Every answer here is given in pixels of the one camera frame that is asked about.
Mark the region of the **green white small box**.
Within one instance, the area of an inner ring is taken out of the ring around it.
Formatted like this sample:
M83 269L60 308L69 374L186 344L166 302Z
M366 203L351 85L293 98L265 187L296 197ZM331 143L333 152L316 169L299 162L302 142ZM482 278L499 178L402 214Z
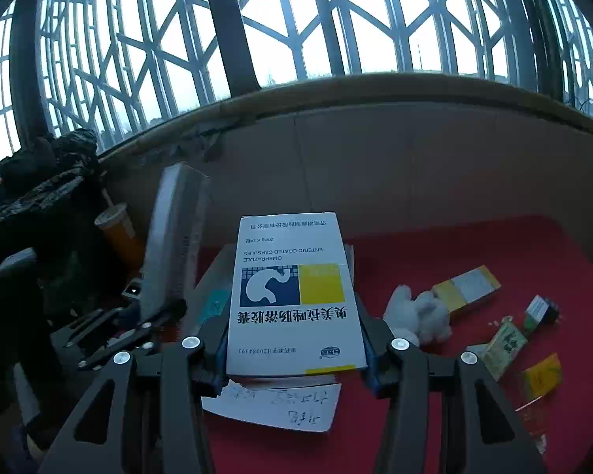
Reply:
M527 344L528 339L511 321L501 324L481 353L481 361L495 381L499 381Z

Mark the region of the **white plush toy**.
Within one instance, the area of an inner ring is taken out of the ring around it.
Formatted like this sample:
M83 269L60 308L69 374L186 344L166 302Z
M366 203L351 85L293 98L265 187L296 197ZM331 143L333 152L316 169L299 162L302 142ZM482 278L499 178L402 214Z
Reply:
M406 285L393 291L383 321L395 338L405 338L417 347L445 342L452 335L450 311L432 291L421 292L416 299Z

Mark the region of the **yellow small packet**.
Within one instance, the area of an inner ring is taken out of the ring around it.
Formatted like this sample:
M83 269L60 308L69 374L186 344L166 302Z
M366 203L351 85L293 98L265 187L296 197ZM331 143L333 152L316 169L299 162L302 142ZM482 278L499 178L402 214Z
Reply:
M563 369L557 353L548 355L521 374L523 395L527 401L548 395L555 391L561 382L563 382Z

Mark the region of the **yellow white medicine box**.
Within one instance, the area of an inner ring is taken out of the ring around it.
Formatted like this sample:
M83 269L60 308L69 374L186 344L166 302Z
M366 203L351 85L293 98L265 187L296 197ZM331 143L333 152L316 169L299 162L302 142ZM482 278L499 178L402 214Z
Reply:
M478 306L495 294L501 284L486 265L432 286L432 293L449 309L451 316Z

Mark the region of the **white omeprazole medicine box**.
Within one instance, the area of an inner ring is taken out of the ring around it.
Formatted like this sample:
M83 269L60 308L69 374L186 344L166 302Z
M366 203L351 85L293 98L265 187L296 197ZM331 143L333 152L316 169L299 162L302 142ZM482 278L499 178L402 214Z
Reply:
M365 365L336 214L242 217L231 287L228 376L317 376Z

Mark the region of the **long grey white box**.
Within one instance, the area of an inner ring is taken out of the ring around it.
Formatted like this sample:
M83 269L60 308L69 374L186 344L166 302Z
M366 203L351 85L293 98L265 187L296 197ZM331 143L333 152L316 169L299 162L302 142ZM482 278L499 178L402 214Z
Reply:
M184 162L164 168L142 270L143 320L193 291L209 199L207 175Z

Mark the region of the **white orange device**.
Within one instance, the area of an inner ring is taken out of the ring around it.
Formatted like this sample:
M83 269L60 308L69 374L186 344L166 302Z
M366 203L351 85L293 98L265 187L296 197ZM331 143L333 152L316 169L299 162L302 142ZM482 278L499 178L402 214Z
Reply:
M123 290L122 296L125 299L138 301L141 297L142 279L134 278Z

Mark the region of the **red table cloth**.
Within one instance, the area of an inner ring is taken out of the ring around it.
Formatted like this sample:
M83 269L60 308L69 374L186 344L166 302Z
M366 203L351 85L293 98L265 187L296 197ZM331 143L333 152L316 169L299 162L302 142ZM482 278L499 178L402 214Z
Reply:
M557 355L563 380L544 400L544 460L552 473L593 473L593 263L555 220L529 216L357 237L353 246L354 285L374 316L383 313L399 285L421 292L482 265L496 276L500 290L455 319L452 337L436 349L440 355L488 340L497 321L521 318L537 295L554 301L558 321L533 334L501 386L520 406L522 372ZM385 402L351 374L328 432L274 429L216 415L206 424L220 473L369 473L385 414Z

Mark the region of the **small black white box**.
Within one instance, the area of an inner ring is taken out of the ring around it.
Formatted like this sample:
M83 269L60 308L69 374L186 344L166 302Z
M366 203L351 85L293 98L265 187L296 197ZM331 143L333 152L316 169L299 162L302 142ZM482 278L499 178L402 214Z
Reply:
M554 324L560 314L556 303L545 297L536 295L527 306L523 320L523 333L529 337L541 325Z

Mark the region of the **white cardboard tray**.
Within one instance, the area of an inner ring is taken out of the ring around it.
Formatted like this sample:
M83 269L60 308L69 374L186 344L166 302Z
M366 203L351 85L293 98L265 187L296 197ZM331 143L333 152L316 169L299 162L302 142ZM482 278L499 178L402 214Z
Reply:
M183 336L197 333L206 320L225 308L230 296L235 246L227 244L200 255L199 280L187 296ZM202 408L244 423L308 432L328 432L342 384L335 376L317 380L278 381L259 385L229 382L216 398L203 397Z

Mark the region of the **orange drink cup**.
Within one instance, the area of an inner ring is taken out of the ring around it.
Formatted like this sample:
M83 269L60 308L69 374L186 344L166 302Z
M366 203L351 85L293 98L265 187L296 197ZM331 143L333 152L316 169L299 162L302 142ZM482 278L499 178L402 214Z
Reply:
M144 258L144 245L131 223L125 202L101 212L95 219L95 225L104 231L126 260L140 267Z

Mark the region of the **black plastic bag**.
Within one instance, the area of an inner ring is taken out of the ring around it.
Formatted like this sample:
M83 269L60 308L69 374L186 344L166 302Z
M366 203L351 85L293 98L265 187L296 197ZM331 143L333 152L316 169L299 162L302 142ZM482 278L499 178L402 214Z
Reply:
M100 168L97 134L86 128L34 145L0 163L0 232L47 216L94 187Z

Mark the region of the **window security grille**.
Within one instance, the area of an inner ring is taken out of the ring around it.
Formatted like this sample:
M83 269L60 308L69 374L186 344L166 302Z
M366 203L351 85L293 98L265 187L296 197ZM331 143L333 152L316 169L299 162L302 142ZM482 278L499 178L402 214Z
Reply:
M369 73L477 77L593 119L593 26L575 0L236 0L261 87ZM106 152L231 98L210 0L33 0L42 129Z

